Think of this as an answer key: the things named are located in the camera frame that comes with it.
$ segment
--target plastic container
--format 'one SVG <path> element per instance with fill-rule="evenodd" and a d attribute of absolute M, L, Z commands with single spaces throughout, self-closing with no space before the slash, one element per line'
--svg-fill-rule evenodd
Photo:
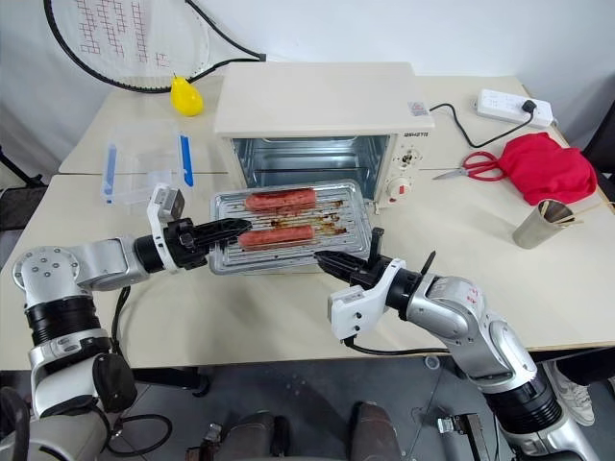
<path fill-rule="evenodd" d="M 194 185 L 189 138 L 172 120 L 131 122 L 111 131 L 101 196 L 108 204 L 147 204 L 158 182 Z"/>

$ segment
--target red scissors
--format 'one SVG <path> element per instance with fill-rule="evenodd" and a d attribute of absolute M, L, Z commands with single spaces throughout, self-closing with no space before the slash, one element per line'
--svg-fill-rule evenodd
<path fill-rule="evenodd" d="M 482 161 L 470 161 L 470 158 L 486 158 Z M 482 176 L 481 173 L 486 171 L 497 170 L 500 173 L 497 176 Z M 506 173 L 498 163 L 498 159 L 489 152 L 479 151 L 470 154 L 463 160 L 461 168 L 456 168 L 453 171 L 436 176 L 435 180 L 446 180 L 455 176 L 468 176 L 477 181 L 499 181 L 506 177 Z"/>

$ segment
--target tennis racket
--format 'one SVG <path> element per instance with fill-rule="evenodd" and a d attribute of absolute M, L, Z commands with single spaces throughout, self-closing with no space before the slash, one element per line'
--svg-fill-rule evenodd
<path fill-rule="evenodd" d="M 265 55 L 226 36 L 192 0 L 43 0 L 47 23 L 77 65 L 106 84 L 144 93 L 194 82 L 234 61 Z M 252 58 L 209 65 L 209 29 Z"/>

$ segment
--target yellow pear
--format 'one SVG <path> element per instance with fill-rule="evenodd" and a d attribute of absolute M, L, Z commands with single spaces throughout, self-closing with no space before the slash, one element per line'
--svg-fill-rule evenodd
<path fill-rule="evenodd" d="M 171 104 L 177 112 L 186 117 L 198 115 L 203 111 L 203 98 L 194 86 L 184 77 L 174 77 L 171 84 Z"/>

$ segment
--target oven control knob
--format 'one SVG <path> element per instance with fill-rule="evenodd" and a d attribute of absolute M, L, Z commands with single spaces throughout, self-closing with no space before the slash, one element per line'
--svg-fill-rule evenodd
<path fill-rule="evenodd" d="M 410 191 L 410 181 L 408 178 L 394 178 L 386 187 L 386 193 L 394 201 L 403 199 Z"/>

